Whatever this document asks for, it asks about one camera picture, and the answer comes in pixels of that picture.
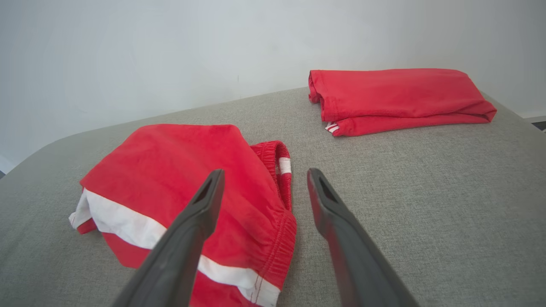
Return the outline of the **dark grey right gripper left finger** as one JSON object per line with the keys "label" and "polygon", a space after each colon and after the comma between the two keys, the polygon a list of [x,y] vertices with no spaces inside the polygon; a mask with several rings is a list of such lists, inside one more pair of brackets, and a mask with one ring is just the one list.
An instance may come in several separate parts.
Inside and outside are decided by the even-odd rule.
{"label": "dark grey right gripper left finger", "polygon": [[189,306],[203,243],[216,229],[224,185],[224,170],[209,174],[113,306]]}

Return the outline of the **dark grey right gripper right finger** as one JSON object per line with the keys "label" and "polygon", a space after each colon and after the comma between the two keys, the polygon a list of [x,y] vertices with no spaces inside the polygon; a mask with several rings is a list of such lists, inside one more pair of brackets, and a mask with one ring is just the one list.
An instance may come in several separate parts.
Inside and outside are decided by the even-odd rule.
{"label": "dark grey right gripper right finger", "polygon": [[418,302],[326,176],[307,173],[314,223],[329,245],[344,307],[417,307]]}

